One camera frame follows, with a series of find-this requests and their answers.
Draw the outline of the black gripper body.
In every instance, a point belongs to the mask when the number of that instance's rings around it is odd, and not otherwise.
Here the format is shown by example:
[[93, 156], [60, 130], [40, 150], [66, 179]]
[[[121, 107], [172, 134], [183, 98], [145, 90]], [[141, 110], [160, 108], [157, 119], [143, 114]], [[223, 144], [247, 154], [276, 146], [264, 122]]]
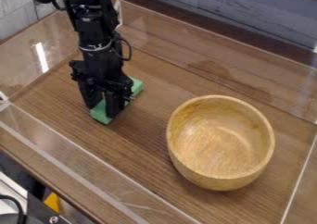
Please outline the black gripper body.
[[93, 79], [95, 87], [101, 93], [119, 91], [132, 87], [132, 80], [127, 77], [123, 66], [131, 59], [131, 53], [124, 56], [123, 44], [128, 41], [123, 37], [107, 38], [104, 42], [78, 42], [81, 60], [72, 60], [72, 79], [84, 81]]

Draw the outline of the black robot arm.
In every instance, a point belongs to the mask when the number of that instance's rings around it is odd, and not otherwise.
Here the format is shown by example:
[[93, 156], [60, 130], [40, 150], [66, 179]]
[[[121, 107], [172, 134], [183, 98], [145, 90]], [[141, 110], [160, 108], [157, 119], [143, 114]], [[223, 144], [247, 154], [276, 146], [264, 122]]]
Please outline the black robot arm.
[[132, 52], [128, 41], [116, 31], [119, 13], [111, 0], [34, 0], [50, 4], [68, 15], [77, 33], [82, 58], [72, 60], [70, 77], [77, 83], [86, 108], [105, 103], [105, 115], [115, 118], [132, 98], [133, 81], [123, 71]]

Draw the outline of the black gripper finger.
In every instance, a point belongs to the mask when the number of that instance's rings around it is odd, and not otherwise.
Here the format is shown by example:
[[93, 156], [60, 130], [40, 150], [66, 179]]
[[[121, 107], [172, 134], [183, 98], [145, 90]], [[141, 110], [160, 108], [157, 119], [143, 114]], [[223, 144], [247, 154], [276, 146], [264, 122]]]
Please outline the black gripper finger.
[[101, 92], [95, 87], [93, 79], [77, 82], [78, 91], [88, 109], [92, 109], [103, 99]]
[[108, 118], [115, 118], [125, 105], [132, 101], [133, 95], [129, 89], [119, 91], [105, 91], [105, 114]]

